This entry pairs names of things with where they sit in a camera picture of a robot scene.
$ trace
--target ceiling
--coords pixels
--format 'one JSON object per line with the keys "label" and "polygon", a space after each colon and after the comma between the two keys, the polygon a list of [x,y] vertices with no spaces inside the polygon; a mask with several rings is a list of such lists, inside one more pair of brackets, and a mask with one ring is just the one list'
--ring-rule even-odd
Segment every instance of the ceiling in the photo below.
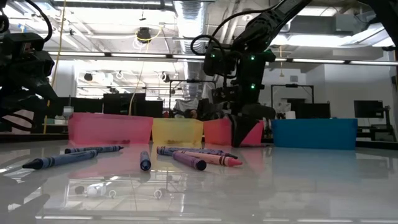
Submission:
{"label": "ceiling", "polygon": [[[54,34],[50,41],[45,45],[45,50],[57,51],[60,45],[60,21],[63,1],[34,1],[39,7],[49,16]],[[101,1],[101,0],[68,0],[65,8],[65,22],[63,25],[62,35],[62,51],[73,52],[140,52],[140,53],[158,53],[158,54],[181,54],[180,41],[177,39],[179,35],[179,27],[177,25],[177,16],[173,11],[168,10],[148,10],[153,7],[151,4],[158,4],[159,1],[135,1],[142,4],[143,9],[130,9],[124,7],[125,4],[118,4],[123,1]],[[246,9],[264,9],[270,7],[270,4],[277,3],[278,0],[241,0],[233,4],[233,0],[217,0],[217,1],[203,1],[206,8],[205,33],[211,34],[217,25],[225,18],[231,7],[234,12]],[[170,9],[173,2],[166,1],[166,8]],[[24,1],[9,1],[5,13],[10,18],[11,32],[36,32],[45,37],[47,35],[47,26],[45,22],[38,17],[38,13],[33,10]],[[358,60],[374,60],[382,55],[382,50],[379,47],[371,47],[380,41],[388,42],[384,39],[376,39],[373,42],[365,44],[350,45],[349,48],[333,47],[328,45],[333,40],[338,39],[339,43],[346,43],[352,41],[352,35],[335,35],[328,34],[321,30],[324,27],[328,28],[328,24],[333,20],[333,16],[351,15],[352,28],[361,32],[364,24],[362,20],[367,20],[372,16],[373,12],[363,4],[351,0],[315,0],[306,7],[295,19],[292,20],[291,32],[281,32],[275,39],[274,45],[271,49],[277,56],[281,57],[300,57],[300,58],[344,58],[344,59],[358,59]],[[237,18],[236,28],[233,28],[233,21],[227,27],[226,37],[224,42],[227,42],[229,32],[232,32],[231,39],[238,36],[245,25],[250,20],[250,17]],[[140,27],[149,27],[153,39],[149,45],[140,44],[136,39],[136,32]],[[220,38],[222,31],[220,30],[216,35]],[[307,39],[311,35],[309,44],[302,42],[301,39]],[[320,43],[320,46],[327,45],[327,47],[317,47],[313,43]],[[104,61],[104,60],[79,60],[77,62],[80,68],[80,83],[79,85],[104,85],[103,83],[87,82],[84,80],[86,72],[92,73],[108,73],[114,76],[113,83],[117,86],[134,86],[137,84],[138,77],[141,74],[140,85],[147,86],[162,86],[168,87],[168,83],[160,80],[159,74],[162,72],[170,75],[174,79],[185,79],[183,62],[118,62],[118,61]],[[310,65],[306,64],[291,64],[284,65],[292,68],[306,69]],[[280,63],[270,64],[270,68],[279,68]],[[115,75],[122,71],[123,78],[116,78]],[[101,94],[107,90],[89,90],[87,95]]]}

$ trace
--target blue container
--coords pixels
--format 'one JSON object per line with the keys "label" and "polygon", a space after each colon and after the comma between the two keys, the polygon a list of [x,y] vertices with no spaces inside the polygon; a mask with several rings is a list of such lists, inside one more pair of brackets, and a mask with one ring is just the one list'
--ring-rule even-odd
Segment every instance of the blue container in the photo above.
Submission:
{"label": "blue container", "polygon": [[354,150],[357,119],[284,119],[272,121],[277,147]]}

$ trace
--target reflective table surface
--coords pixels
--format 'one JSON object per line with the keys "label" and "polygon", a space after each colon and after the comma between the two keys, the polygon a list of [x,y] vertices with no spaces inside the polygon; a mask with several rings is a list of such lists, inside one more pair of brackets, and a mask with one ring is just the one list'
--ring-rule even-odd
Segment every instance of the reflective table surface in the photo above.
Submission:
{"label": "reflective table surface", "polygon": [[[198,171],[148,144],[21,168],[67,144],[0,145],[0,223],[398,223],[398,151],[206,145],[244,164]],[[148,172],[139,167],[143,150]]]}

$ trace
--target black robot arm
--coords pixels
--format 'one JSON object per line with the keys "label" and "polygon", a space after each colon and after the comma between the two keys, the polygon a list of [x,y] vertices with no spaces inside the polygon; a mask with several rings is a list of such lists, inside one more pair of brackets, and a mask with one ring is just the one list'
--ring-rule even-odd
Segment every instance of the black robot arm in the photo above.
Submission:
{"label": "black robot arm", "polygon": [[[292,20],[312,0],[283,0],[275,6],[264,10],[241,12],[228,19],[244,13],[260,13],[252,19],[245,30],[235,38],[231,45],[219,43],[213,36],[201,35],[199,38],[210,38],[205,54],[203,71],[209,75],[224,77],[223,87],[213,91],[213,100],[230,101],[237,104],[239,111],[244,105],[257,103],[259,92],[264,88],[262,77],[266,62],[274,62],[275,55],[265,52],[272,40],[286,23]],[[391,39],[398,46],[398,3],[397,0],[359,0],[374,9],[377,19],[386,28]],[[227,87],[226,79],[236,78]]]}
{"label": "black robot arm", "polygon": [[[245,30],[232,44],[232,49],[239,52],[263,52],[281,28],[293,19],[312,0],[284,0],[272,9],[265,11],[251,20]],[[397,0],[359,0],[369,5],[377,18],[386,28],[392,41],[398,46],[398,2]]]}
{"label": "black robot arm", "polygon": [[283,26],[312,0],[285,0],[252,19],[235,38],[232,49],[239,52],[265,51]]}

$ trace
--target pink container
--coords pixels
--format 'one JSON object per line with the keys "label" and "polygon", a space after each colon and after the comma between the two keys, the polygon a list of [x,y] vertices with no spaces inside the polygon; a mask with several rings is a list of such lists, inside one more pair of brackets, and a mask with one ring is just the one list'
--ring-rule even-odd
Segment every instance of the pink container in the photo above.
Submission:
{"label": "pink container", "polygon": [[229,119],[216,119],[203,122],[206,144],[230,146],[232,140],[231,121]]}
{"label": "pink container", "polygon": [[73,113],[69,140],[75,144],[148,144],[153,118],[115,114]]}
{"label": "pink container", "polygon": [[[207,144],[219,144],[230,146],[232,142],[231,121],[228,119],[217,119],[203,122],[205,130],[205,142]],[[241,146],[259,146],[261,145],[262,130],[264,122],[258,122],[249,134],[243,139]]]}

